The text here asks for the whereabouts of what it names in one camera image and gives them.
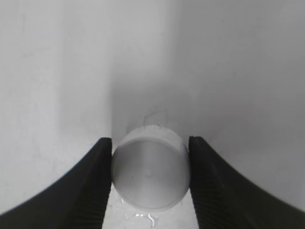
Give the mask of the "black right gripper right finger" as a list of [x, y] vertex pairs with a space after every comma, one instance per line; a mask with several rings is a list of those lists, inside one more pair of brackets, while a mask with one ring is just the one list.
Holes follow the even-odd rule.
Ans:
[[190, 192], [201, 229], [303, 229], [305, 213], [230, 166], [202, 138], [189, 137]]

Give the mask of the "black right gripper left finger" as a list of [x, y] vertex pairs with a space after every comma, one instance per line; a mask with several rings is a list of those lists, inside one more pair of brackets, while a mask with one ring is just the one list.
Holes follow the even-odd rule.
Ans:
[[100, 138], [51, 186], [1, 214], [2, 229], [101, 229], [111, 191], [112, 140]]

